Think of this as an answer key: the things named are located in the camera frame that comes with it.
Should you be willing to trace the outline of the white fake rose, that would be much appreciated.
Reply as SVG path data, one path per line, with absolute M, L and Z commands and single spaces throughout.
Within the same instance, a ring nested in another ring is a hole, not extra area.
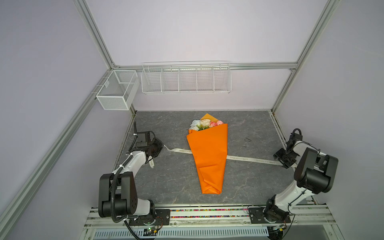
M 201 128 L 201 120 L 193 120 L 193 122 L 190 125 L 189 130 L 199 131 Z

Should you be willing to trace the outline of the orange wrapping paper sheet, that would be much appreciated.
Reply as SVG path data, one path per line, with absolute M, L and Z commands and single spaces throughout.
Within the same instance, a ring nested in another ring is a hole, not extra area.
M 205 114 L 192 122 L 187 141 L 195 160 L 202 194 L 221 194 L 228 154 L 228 124 Z

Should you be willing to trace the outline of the cream fake rose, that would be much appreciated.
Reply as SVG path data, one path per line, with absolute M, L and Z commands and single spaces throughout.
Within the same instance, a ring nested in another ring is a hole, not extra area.
M 208 128 L 211 124 L 211 120 L 210 119 L 203 119 L 201 120 L 201 127 L 202 128 Z

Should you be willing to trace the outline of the white printed ribbon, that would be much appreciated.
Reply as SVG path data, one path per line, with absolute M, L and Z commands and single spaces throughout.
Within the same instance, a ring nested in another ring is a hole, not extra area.
M 210 152 L 205 150 L 193 152 L 191 150 L 185 150 L 180 148 L 169 149 L 167 146 L 164 146 L 164 148 L 166 148 L 166 150 L 169 152 L 193 155 L 198 169 L 200 168 L 201 170 L 202 170 L 202 167 L 224 167 L 226 164 L 226 160 L 268 164 L 268 165 L 274 165 L 274 166 L 285 168 L 279 161 L 248 158 L 248 157 L 238 157 L 238 156 L 230 156 L 230 155 L 225 156 L 225 153 L 220 151 L 218 151 L 217 153 L 215 153 L 214 151 Z M 296 168 L 296 167 L 297 167 L 297 164 L 293 164 L 290 168 Z

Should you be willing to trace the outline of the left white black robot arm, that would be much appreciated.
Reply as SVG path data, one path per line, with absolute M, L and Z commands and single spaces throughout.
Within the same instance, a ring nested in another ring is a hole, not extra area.
M 138 219 L 150 225 L 161 219 L 152 200 L 138 197 L 135 176 L 142 166 L 153 161 L 164 144 L 153 131 L 139 132 L 134 121 L 134 140 L 128 157 L 114 171 L 101 176 L 99 181 L 98 213 L 101 218 L 110 217 L 114 223 L 124 222 L 131 235 L 140 237 L 129 225 L 130 219 Z

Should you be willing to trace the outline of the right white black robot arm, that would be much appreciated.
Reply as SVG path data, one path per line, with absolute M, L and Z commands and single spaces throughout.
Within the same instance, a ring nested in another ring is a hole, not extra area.
M 263 210 L 269 223 L 284 221 L 291 208 L 307 197 L 329 192 L 334 184 L 339 159 L 321 152 L 303 141 L 302 131 L 294 129 L 286 142 L 274 155 L 286 169 L 297 164 L 293 182 L 281 193 L 268 199 Z

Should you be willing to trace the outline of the white mesh box basket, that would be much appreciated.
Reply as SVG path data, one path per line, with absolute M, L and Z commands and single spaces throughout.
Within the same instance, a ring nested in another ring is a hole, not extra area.
M 129 111 L 140 81 L 134 70 L 112 70 L 96 97 L 104 110 Z

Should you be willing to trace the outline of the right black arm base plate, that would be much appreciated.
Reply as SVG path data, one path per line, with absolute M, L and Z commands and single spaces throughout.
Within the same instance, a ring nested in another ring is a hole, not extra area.
M 283 224 L 291 223 L 289 212 L 280 210 L 276 206 L 266 210 L 263 207 L 252 207 L 247 209 L 252 224 Z

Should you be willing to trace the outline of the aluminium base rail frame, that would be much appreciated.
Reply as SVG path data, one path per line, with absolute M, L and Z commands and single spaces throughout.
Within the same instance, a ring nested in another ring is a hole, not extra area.
M 268 237 L 235 237 L 230 239 L 274 239 L 274 240 L 343 240 L 343 236 L 334 216 L 326 204 L 317 204 L 308 200 L 291 209 L 291 223 L 252 224 L 247 213 L 248 208 L 263 206 L 246 205 L 157 205 L 156 209 L 170 209 L 171 220 L 168 226 L 131 226 L 131 228 L 148 228 L 150 235 L 162 228 L 210 228 L 210 227 L 267 227 Z M 114 223 L 110 218 L 101 218 L 97 209 L 88 215 L 80 238 L 92 240 L 96 230 L 124 229 L 124 222 Z

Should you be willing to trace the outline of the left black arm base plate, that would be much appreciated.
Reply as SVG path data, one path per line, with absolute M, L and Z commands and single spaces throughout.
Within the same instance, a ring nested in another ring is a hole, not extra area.
M 168 226 L 171 220 L 170 209 L 156 209 L 154 215 L 139 216 L 136 219 L 130 219 L 130 226 Z

